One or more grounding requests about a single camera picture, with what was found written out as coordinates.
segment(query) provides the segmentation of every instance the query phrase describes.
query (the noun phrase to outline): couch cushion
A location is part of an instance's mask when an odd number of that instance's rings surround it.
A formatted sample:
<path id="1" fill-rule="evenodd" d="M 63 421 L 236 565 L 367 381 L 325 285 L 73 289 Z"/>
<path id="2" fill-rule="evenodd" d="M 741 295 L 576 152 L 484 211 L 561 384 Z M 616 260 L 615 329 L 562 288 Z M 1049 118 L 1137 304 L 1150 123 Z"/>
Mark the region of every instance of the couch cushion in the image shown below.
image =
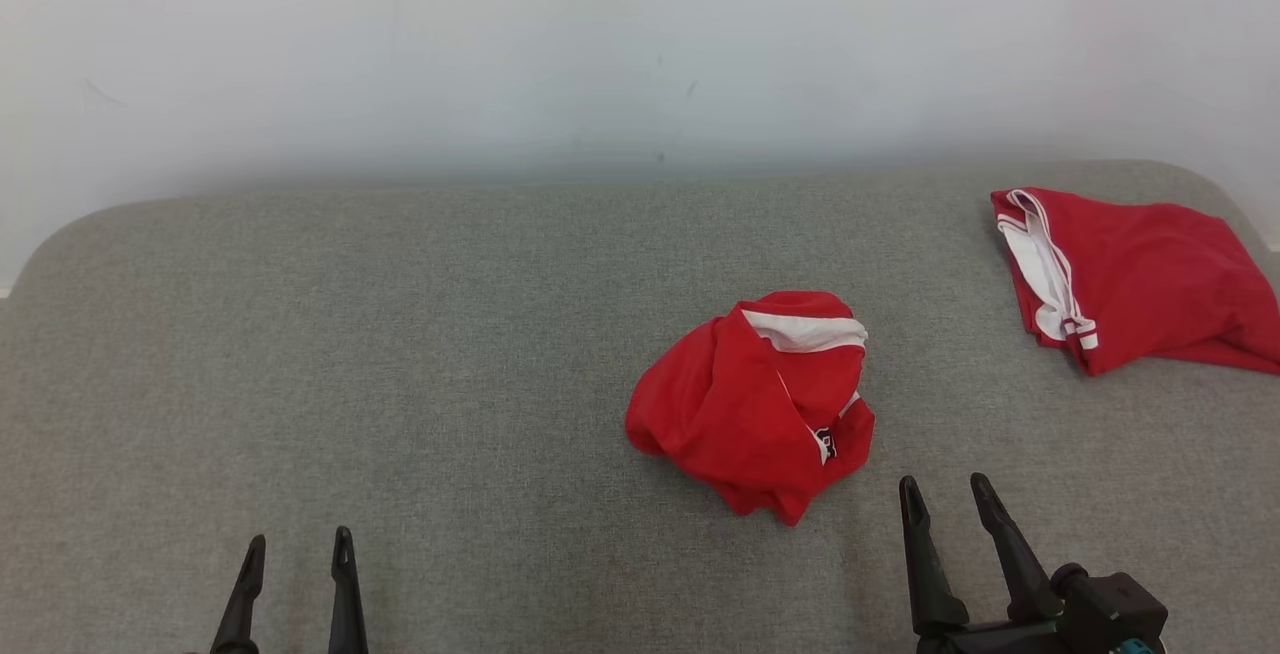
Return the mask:
<path id="1" fill-rule="evenodd" d="M 207 650 L 268 538 L 262 651 L 323 650 L 352 527 L 374 651 L 910 651 L 899 477 L 1002 618 L 968 490 L 1050 567 L 1128 571 L 1174 651 L 1263 649 L 1280 380 L 1082 376 L 1024 333 L 988 193 L 1171 200 L 1157 163 L 183 198 L 38 250 L 0 315 L 0 650 Z M 736 299 L 869 331 L 869 463 L 795 530 L 627 444 L 640 372 Z"/>

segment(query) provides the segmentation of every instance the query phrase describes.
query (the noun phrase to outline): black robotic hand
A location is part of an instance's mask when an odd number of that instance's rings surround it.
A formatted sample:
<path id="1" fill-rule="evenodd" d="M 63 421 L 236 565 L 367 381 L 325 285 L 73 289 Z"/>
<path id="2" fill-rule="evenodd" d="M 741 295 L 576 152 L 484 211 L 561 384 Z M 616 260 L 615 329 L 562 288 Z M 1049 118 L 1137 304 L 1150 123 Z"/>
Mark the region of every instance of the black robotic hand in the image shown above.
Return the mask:
<path id="1" fill-rule="evenodd" d="M 260 534 L 248 544 L 248 553 L 244 554 L 244 563 L 236 577 L 236 587 L 232 589 L 209 654 L 259 654 L 250 635 L 253 626 L 253 600 L 262 593 L 265 559 L 266 538 Z M 351 543 L 351 530 L 344 526 L 339 526 L 334 535 L 330 573 L 335 589 L 329 654 L 369 654 L 365 609 L 360 603 L 360 580 L 356 577 L 356 549 Z"/>
<path id="2" fill-rule="evenodd" d="M 1079 564 L 1044 576 L 1036 553 L 987 476 L 969 477 L 982 526 L 996 540 L 1009 586 L 1009 621 L 970 625 L 951 594 L 929 535 L 929 511 L 915 479 L 899 484 L 911 626 L 916 654 L 1165 654 L 1169 610 L 1126 573 L 1091 577 Z"/>

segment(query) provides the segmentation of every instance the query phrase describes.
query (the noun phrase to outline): folded red shirt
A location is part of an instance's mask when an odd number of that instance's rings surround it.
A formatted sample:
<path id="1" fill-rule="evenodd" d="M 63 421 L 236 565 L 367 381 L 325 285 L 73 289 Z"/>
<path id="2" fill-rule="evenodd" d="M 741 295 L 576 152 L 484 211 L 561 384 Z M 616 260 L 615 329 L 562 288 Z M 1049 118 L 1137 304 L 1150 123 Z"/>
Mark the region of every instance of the folded red shirt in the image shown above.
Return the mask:
<path id="1" fill-rule="evenodd" d="M 640 376 L 626 433 L 712 485 L 732 512 L 795 526 L 867 462 L 876 417 L 858 394 L 867 330 L 836 294 L 778 291 L 690 331 Z"/>
<path id="2" fill-rule="evenodd" d="M 1220 218 L 1051 189 L 991 196 L 1023 323 L 1091 376 L 1139 357 L 1280 372 L 1280 308 Z"/>

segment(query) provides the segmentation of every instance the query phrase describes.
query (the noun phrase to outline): white wall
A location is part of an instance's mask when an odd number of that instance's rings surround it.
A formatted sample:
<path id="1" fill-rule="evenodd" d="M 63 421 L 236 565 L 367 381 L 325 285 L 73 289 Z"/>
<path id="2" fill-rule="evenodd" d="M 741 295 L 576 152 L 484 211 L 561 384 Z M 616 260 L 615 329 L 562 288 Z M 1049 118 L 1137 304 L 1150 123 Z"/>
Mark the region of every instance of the white wall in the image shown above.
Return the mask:
<path id="1" fill-rule="evenodd" d="M 255 173 L 984 157 L 1180 163 L 1280 241 L 1280 0 L 0 0 L 0 285 Z"/>

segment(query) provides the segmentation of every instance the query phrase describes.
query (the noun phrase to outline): fabric texture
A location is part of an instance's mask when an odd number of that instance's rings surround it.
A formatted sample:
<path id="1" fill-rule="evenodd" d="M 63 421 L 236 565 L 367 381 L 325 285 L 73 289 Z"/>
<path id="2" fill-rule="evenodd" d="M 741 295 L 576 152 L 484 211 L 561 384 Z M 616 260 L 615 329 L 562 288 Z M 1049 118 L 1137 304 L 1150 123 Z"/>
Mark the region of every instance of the fabric texture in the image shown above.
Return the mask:
<path id="1" fill-rule="evenodd" d="M 0 315 L 0 651 L 206 651 L 250 539 L 253 636 L 324 651 L 334 527 L 374 651 L 914 649 L 897 481 L 974 619 L 1007 594 L 968 477 L 1046 567 L 1126 571 L 1175 653 L 1268 650 L 1280 379 L 1024 333 L 989 193 L 1184 203 L 1157 163 L 415 192 L 84 218 Z M 699 323 L 831 291 L 872 331 L 867 465 L 801 526 L 733 516 L 618 431 Z"/>
<path id="2" fill-rule="evenodd" d="M 991 196 L 1023 323 L 1097 376 L 1155 355 L 1280 372 L 1280 307 L 1231 228 L 1178 203 Z"/>
<path id="3" fill-rule="evenodd" d="M 876 417 L 858 394 L 867 329 L 827 291 L 777 291 L 690 331 L 640 376 L 636 449 L 672 458 L 732 512 L 796 526 L 867 463 Z"/>

